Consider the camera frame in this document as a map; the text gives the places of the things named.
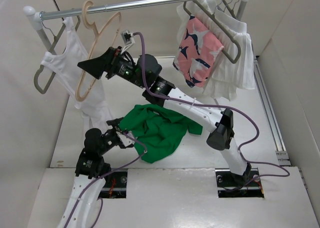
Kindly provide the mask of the green t shirt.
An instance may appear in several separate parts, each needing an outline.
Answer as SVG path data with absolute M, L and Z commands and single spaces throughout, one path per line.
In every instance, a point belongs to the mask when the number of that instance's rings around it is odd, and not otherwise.
M 201 135 L 203 127 L 188 117 L 155 104 L 137 104 L 120 121 L 121 131 L 132 132 L 134 148 L 152 164 L 172 155 L 186 133 Z

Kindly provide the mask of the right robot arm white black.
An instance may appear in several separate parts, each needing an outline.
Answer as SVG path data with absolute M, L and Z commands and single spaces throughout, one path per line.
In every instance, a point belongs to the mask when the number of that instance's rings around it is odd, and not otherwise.
M 145 89 L 143 97 L 153 105 L 175 111 L 201 125 L 208 131 L 206 143 L 220 151 L 228 164 L 232 181 L 243 185 L 249 180 L 251 165 L 244 161 L 238 150 L 234 132 L 234 113 L 226 107 L 218 110 L 205 105 L 182 92 L 168 80 L 162 78 L 162 66 L 150 54 L 140 55 L 136 62 L 120 47 L 109 47 L 99 57 L 78 62 L 77 66 L 99 80 L 119 76 Z

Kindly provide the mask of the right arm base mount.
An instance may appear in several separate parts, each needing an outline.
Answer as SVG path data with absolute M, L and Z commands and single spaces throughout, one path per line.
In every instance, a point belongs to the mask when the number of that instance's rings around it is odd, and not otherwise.
M 232 174 L 228 169 L 216 169 L 215 177 L 217 194 L 219 198 L 264 198 L 264 191 L 261 181 L 247 181 L 259 175 L 259 170 L 253 168 L 249 172 L 246 181 L 243 181 Z

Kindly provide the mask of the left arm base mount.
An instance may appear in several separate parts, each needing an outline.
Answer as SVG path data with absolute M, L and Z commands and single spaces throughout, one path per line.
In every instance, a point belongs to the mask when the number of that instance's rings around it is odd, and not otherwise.
M 118 170 L 107 177 L 98 197 L 102 199 L 125 199 L 127 197 L 127 184 L 128 170 Z

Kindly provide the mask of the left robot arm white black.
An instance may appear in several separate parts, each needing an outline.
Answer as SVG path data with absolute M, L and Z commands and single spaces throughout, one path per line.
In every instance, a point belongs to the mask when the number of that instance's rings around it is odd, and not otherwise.
M 111 165 L 103 155 L 113 147 L 131 148 L 127 138 L 121 138 L 120 122 L 116 118 L 106 122 L 111 128 L 102 132 L 90 128 L 84 136 L 82 149 L 75 167 L 72 191 L 65 211 L 58 224 L 59 228 L 91 228 L 95 225 L 92 216 L 97 208 L 99 194 L 111 182 Z

